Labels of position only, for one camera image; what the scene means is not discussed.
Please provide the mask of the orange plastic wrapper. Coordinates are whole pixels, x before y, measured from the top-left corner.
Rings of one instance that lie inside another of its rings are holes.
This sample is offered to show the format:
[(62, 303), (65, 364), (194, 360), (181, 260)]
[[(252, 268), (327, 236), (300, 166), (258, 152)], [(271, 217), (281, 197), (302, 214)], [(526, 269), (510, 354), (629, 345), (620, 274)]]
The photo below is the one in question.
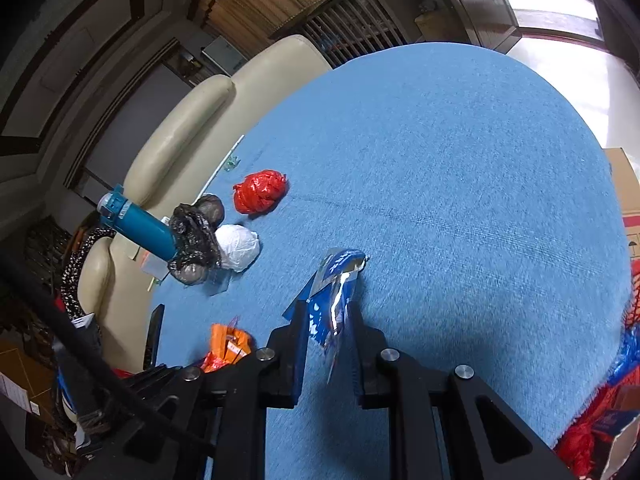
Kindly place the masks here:
[(253, 337), (239, 328), (238, 323), (236, 316), (227, 324), (214, 323), (210, 326), (209, 349), (201, 364), (204, 373), (233, 365), (252, 352)]

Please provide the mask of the blue snack wrapper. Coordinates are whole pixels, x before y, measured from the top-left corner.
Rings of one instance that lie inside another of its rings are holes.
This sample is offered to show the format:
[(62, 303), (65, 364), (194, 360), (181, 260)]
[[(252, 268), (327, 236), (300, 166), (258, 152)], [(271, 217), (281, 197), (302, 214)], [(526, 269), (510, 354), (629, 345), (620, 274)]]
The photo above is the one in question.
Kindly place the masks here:
[(322, 348), (326, 382), (331, 381), (341, 350), (347, 306), (355, 298), (358, 276), (367, 261), (367, 255), (358, 249), (330, 249), (282, 314), (291, 321), (296, 304), (306, 304), (309, 337)]

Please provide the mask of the white plastic bag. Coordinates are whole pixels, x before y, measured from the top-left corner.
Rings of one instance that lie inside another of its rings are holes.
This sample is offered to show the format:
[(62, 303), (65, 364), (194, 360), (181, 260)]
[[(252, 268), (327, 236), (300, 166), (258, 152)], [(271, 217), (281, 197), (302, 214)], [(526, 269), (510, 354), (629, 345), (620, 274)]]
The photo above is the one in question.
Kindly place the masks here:
[(221, 267), (235, 273), (246, 270), (260, 254), (256, 232), (239, 224), (223, 224), (215, 232), (220, 248)]

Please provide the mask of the black plastic bag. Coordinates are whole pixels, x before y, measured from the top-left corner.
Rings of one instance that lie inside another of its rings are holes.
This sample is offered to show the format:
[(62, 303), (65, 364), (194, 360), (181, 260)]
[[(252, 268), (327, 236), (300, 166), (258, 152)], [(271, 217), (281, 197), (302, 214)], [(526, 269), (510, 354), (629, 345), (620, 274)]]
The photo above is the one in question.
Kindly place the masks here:
[(194, 204), (179, 204), (169, 220), (176, 254), (169, 273), (183, 285), (203, 283), (211, 270), (221, 267), (216, 229), (224, 221), (224, 205), (217, 195), (205, 194)]

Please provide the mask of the red plastic bag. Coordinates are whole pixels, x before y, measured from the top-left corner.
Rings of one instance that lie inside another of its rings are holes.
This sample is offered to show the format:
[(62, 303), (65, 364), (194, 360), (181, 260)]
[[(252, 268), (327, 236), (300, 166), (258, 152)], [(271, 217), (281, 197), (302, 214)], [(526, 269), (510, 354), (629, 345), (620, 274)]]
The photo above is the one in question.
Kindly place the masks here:
[(266, 169), (248, 174), (233, 185), (233, 205), (240, 214), (264, 214), (288, 192), (288, 178), (279, 171)]

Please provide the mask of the teal thermos bottle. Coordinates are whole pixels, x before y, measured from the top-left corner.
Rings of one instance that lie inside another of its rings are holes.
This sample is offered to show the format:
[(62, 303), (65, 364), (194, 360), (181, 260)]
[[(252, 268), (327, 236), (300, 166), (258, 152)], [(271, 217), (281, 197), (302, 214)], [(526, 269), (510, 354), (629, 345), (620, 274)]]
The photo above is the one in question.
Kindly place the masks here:
[(158, 258), (168, 262), (177, 255), (170, 227), (127, 198), (121, 185), (107, 192), (96, 210), (103, 224)]

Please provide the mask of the blue plastic bag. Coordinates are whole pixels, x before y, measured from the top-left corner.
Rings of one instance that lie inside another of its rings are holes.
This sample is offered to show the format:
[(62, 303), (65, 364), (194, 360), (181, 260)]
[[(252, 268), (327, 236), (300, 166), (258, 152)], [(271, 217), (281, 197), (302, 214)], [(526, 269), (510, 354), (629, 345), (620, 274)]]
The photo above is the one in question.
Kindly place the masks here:
[(614, 360), (608, 384), (618, 385), (639, 365), (639, 325), (632, 326), (623, 333), (620, 351)]

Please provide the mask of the black smartphone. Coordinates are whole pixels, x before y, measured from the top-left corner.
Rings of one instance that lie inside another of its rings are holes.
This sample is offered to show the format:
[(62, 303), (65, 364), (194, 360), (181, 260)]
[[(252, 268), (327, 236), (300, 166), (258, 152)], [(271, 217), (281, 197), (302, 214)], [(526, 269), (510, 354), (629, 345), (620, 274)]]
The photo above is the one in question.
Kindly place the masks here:
[(148, 333), (143, 353), (143, 369), (148, 370), (156, 365), (158, 347), (160, 346), (160, 331), (162, 330), (165, 306), (159, 304), (151, 313)]

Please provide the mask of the white drinking straw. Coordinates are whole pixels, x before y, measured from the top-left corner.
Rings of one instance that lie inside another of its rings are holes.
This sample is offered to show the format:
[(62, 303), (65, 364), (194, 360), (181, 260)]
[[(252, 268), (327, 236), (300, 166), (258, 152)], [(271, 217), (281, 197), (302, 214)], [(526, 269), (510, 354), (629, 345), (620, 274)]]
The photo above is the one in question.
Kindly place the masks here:
[(224, 164), (224, 161), (230, 156), (230, 155), (236, 155), (236, 149), (238, 148), (238, 146), (242, 143), (243, 139), (245, 138), (244, 134), (242, 134), (242, 136), (239, 137), (238, 140), (236, 140), (234, 142), (234, 144), (232, 145), (232, 148), (230, 148), (230, 150), (228, 151), (227, 154), (224, 155), (224, 157), (221, 159), (221, 162), (218, 164), (218, 166), (215, 168), (215, 170), (213, 171), (213, 173), (209, 176), (208, 180), (205, 182), (205, 184), (203, 185), (203, 187), (201, 188), (201, 191), (198, 193), (198, 196), (196, 196), (196, 198), (201, 198), (202, 196), (204, 196), (207, 192), (207, 189), (209, 188), (209, 185), (212, 184), (213, 180), (216, 179), (216, 177), (218, 176), (218, 174), (221, 173), (221, 171), (224, 171), (222, 169), (222, 165)]

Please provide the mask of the blue table cloth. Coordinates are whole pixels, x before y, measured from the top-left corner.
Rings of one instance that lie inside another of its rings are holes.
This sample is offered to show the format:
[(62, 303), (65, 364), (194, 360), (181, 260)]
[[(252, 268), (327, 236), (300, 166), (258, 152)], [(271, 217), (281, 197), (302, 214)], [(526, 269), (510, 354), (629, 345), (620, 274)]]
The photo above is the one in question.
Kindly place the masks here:
[[(553, 445), (610, 376), (632, 279), (610, 162), (574, 107), (505, 55), (414, 44), (306, 84), (208, 192), (260, 254), (227, 289), (166, 278), (158, 360), (197, 368), (210, 326), (255, 350), (171, 405), (213, 479), (566, 479)], [(240, 214), (233, 185), (288, 192)], [(268, 408), (271, 333), (332, 248), (364, 252), (354, 300), (400, 352), (388, 408), (360, 408), (346, 330), (330, 382), (310, 337), (295, 408)]]

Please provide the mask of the green candy wrapper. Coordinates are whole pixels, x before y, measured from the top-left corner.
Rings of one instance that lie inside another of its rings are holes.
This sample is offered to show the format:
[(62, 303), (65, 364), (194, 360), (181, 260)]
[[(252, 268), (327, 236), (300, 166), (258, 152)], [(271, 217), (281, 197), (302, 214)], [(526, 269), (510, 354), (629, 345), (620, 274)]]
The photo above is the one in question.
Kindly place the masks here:
[(222, 165), (222, 169), (224, 171), (231, 171), (234, 168), (236, 168), (237, 166), (239, 166), (241, 159), (239, 159), (238, 156), (236, 155), (230, 155), (225, 161), (224, 164)]

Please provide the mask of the red plastic mesh basket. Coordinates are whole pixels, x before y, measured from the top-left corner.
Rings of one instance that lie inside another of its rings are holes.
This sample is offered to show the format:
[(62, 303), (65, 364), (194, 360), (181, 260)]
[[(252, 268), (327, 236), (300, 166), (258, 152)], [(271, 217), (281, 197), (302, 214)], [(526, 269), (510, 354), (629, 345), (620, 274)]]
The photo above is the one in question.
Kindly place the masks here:
[[(624, 333), (639, 325), (639, 261), (631, 263), (632, 300), (624, 315)], [(578, 478), (593, 479), (596, 473), (596, 437), (593, 425), (606, 410), (614, 408), (620, 389), (638, 387), (639, 365), (618, 385), (610, 386), (608, 380), (600, 385), (588, 408), (576, 419), (554, 446), (554, 452)]]

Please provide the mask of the cream leather sofa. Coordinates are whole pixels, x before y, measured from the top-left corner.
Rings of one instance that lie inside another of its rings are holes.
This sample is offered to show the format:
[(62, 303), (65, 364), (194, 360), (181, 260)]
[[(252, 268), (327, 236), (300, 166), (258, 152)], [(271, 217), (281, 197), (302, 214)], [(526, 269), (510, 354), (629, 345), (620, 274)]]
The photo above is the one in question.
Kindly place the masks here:
[[(312, 43), (285, 37), (233, 76), (211, 76), (192, 89), (143, 145), (124, 182), (124, 194), (161, 219), (200, 196), (243, 136), (273, 107), (327, 73)], [(151, 278), (138, 244), (117, 234), (88, 252), (78, 283), (81, 307), (101, 329), (103, 357), (112, 367), (142, 370), (151, 315)]]

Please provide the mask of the black white dotted garment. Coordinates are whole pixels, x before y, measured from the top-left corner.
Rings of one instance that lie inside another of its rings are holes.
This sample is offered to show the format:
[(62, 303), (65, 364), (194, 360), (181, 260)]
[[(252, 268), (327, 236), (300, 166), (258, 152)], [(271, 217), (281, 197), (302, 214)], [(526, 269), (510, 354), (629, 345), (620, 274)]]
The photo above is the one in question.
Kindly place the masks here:
[(67, 316), (74, 320), (86, 314), (78, 298), (78, 285), (82, 266), (90, 249), (101, 238), (111, 240), (115, 231), (107, 226), (81, 226), (72, 239), (63, 258), (60, 297)]

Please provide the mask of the white air conditioner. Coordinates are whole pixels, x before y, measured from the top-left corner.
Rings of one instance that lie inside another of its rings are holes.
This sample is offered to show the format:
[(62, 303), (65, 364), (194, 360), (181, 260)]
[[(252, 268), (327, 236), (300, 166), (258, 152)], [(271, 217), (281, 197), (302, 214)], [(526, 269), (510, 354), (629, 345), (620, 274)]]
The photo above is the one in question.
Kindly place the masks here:
[(233, 76), (247, 62), (247, 58), (224, 36), (218, 36), (202, 47), (201, 54), (227, 76)]

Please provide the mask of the brown cardboard box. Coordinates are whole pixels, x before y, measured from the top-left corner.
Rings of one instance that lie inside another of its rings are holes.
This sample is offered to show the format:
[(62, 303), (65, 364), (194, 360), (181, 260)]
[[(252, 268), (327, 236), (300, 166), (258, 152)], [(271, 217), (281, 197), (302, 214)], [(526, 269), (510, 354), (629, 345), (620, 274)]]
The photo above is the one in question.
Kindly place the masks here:
[(612, 168), (616, 195), (620, 202), (627, 237), (627, 247), (633, 262), (639, 260), (640, 188), (634, 168), (622, 148), (604, 150)]

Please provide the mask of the small yellow cardboard box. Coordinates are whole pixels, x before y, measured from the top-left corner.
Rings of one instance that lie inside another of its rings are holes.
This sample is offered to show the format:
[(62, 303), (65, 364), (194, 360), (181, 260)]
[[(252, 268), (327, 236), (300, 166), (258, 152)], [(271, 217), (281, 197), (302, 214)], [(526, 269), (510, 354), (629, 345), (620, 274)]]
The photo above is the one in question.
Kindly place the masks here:
[(458, 40), (458, 29), (454, 18), (446, 9), (423, 12), (414, 22), (426, 42), (455, 42)]

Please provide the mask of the wooden slatted crib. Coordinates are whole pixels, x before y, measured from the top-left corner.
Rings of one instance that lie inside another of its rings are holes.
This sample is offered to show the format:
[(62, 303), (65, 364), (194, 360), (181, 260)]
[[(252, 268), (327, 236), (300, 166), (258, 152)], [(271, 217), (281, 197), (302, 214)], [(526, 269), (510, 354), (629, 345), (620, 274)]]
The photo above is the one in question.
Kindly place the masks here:
[(421, 0), (318, 0), (277, 28), (270, 39), (299, 35), (337, 68), (361, 55), (414, 44)]

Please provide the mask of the brown wooden door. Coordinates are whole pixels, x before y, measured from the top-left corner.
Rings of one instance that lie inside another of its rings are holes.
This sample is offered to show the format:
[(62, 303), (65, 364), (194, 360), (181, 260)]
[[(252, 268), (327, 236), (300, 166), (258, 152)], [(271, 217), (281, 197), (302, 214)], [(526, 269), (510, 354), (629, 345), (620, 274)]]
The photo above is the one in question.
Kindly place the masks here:
[(507, 54), (522, 38), (508, 0), (442, 0), (470, 44)]

